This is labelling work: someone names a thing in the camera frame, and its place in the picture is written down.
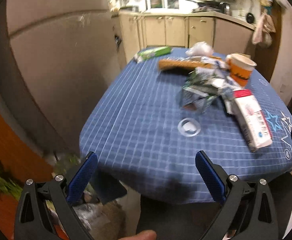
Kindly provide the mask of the orange paper cup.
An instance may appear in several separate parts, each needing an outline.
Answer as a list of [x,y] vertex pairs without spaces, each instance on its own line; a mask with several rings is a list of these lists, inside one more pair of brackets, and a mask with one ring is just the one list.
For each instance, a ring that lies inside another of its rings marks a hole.
[[229,65],[230,77],[241,87],[247,85],[253,70],[257,66],[250,57],[238,53],[227,55],[226,63]]

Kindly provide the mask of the green toothpaste box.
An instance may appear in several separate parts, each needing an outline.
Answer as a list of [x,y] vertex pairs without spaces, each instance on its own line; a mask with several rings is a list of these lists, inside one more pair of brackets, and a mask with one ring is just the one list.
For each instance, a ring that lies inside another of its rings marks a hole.
[[154,57],[163,56],[170,54],[172,51],[172,48],[170,46],[164,46],[164,47],[156,47],[151,49],[146,49],[144,51],[138,52],[134,56],[134,60],[137,63],[141,63],[145,60],[152,59]]

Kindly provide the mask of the beige kitchen cabinets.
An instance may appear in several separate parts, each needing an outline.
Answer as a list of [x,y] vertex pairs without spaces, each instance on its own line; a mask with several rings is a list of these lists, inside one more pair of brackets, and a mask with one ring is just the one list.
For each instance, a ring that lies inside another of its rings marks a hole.
[[216,53],[241,53],[254,57],[254,25],[220,12],[137,13],[119,11],[112,15],[115,34],[121,38],[119,59],[127,64],[147,47],[190,48],[206,42]]

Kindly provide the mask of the white red carton box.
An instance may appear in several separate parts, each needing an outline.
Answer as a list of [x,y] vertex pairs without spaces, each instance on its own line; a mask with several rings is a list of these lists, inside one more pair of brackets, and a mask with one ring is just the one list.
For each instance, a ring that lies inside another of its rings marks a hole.
[[251,152],[272,144],[267,121],[250,90],[241,89],[233,92],[232,110]]

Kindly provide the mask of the clear round plastic lid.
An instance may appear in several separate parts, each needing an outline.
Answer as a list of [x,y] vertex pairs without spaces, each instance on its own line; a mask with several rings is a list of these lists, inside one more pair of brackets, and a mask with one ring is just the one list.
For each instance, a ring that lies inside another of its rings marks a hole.
[[201,125],[193,118],[184,118],[178,123],[178,131],[185,137],[194,137],[201,131]]

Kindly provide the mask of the blue grid tablecloth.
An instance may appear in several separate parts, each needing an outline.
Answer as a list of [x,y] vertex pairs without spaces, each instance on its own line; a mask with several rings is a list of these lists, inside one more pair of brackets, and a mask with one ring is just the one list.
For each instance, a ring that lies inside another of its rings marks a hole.
[[255,152],[221,99],[203,113],[181,107],[185,81],[178,72],[160,72],[158,58],[130,61],[83,126],[81,155],[96,153],[101,171],[171,204],[213,200],[195,166],[198,151],[246,181],[269,181],[292,170],[292,115],[258,71],[247,87],[261,106],[273,142]]

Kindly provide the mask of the crumpled green white wrapper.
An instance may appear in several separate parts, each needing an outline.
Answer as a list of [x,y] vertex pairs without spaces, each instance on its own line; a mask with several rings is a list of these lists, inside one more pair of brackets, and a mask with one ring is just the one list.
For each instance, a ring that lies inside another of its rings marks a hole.
[[234,93],[243,88],[221,69],[197,67],[192,71],[181,90],[180,105],[185,109],[204,113],[221,98],[228,115],[233,115]]

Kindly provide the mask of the brown flat cardboard piece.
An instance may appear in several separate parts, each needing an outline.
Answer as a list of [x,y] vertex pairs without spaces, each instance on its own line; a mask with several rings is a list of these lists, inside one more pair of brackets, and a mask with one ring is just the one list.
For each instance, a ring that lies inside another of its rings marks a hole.
[[213,65],[202,63],[200,61],[185,60],[185,59],[161,59],[158,61],[158,70],[166,71],[175,68],[185,69],[189,71],[195,70],[197,67],[213,69]]

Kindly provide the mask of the clear crumpled plastic bag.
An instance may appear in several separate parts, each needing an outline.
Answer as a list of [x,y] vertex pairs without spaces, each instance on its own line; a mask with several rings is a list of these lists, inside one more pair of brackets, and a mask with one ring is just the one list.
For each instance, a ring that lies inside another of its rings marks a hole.
[[210,57],[213,55],[214,50],[206,42],[197,42],[191,48],[189,48],[185,53],[188,57],[192,57],[192,56]]

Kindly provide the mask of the hanging pink plastic bags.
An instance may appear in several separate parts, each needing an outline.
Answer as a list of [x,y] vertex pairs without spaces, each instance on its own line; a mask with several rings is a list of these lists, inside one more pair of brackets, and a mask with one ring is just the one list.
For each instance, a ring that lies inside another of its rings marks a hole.
[[275,32],[276,29],[272,17],[263,12],[253,33],[252,44],[261,48],[270,47],[272,44],[271,33]]

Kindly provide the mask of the beige refrigerator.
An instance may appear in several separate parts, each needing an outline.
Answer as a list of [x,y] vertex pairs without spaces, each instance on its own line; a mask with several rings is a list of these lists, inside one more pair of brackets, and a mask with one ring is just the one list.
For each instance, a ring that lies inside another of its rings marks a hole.
[[0,2],[0,94],[40,148],[78,152],[120,71],[107,0]]

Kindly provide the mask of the steel kettle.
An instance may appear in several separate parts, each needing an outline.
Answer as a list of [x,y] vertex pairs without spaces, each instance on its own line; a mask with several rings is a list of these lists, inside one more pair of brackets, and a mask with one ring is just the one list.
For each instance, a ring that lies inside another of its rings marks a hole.
[[220,2],[218,8],[221,13],[230,15],[230,5],[226,2]]

